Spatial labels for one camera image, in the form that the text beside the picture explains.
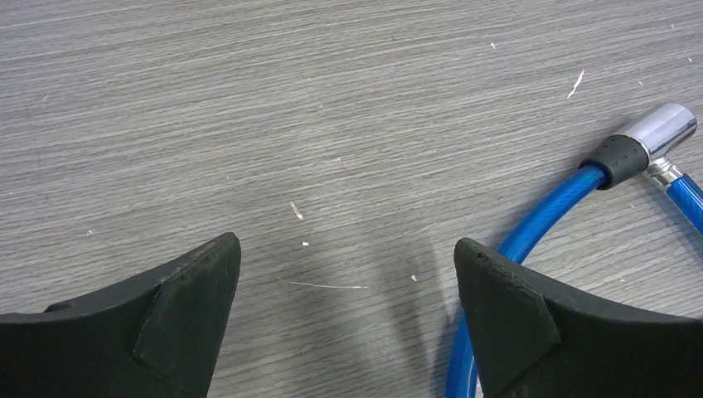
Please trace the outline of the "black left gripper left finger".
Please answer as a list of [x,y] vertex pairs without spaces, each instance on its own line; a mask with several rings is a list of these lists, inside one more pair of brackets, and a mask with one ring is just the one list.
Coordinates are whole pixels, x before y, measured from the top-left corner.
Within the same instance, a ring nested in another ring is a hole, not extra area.
[[240,263],[226,232],[40,313],[3,314],[2,396],[206,396]]

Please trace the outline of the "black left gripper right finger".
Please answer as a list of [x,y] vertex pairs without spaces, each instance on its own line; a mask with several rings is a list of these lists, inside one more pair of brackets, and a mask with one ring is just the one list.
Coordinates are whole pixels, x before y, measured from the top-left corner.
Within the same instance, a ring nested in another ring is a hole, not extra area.
[[701,396],[701,320],[600,298],[469,238],[454,263],[485,396]]

